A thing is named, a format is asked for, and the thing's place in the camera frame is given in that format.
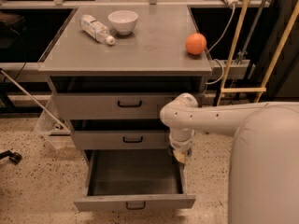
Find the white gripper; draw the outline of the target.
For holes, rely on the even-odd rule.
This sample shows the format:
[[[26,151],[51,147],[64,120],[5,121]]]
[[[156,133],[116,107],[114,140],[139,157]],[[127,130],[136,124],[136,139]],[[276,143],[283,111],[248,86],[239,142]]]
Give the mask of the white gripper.
[[[191,156],[191,152],[188,149],[192,146],[194,135],[195,131],[192,129],[170,129],[170,146],[174,149],[173,155],[178,162],[185,164]]]

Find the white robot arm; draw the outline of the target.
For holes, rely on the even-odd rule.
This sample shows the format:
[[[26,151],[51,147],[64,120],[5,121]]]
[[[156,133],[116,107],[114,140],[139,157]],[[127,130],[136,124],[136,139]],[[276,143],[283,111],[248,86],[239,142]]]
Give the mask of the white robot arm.
[[[183,93],[160,111],[176,158],[196,130],[233,138],[229,224],[299,224],[299,103],[199,107]]]

